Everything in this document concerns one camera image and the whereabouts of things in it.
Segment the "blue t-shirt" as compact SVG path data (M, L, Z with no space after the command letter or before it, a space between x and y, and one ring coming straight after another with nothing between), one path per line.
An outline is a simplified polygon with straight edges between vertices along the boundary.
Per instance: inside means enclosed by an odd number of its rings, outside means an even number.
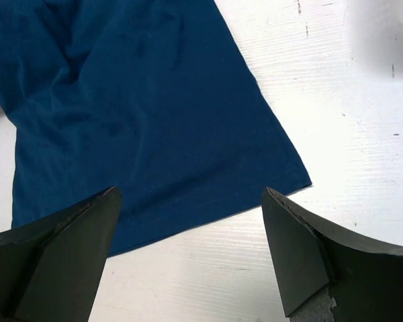
M213 1L0 1L12 227L116 186L115 256L310 185Z

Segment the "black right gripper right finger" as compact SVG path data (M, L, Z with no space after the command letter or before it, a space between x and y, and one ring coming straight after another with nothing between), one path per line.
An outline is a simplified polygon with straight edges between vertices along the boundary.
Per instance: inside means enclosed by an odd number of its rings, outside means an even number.
M270 188L262 211L290 321L403 321L403 246L337 225Z

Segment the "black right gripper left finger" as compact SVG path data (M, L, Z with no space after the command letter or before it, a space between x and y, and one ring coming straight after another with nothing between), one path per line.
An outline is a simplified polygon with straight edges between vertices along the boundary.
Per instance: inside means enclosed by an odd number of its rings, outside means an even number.
M0 321L88 321L120 214L109 187L0 233Z

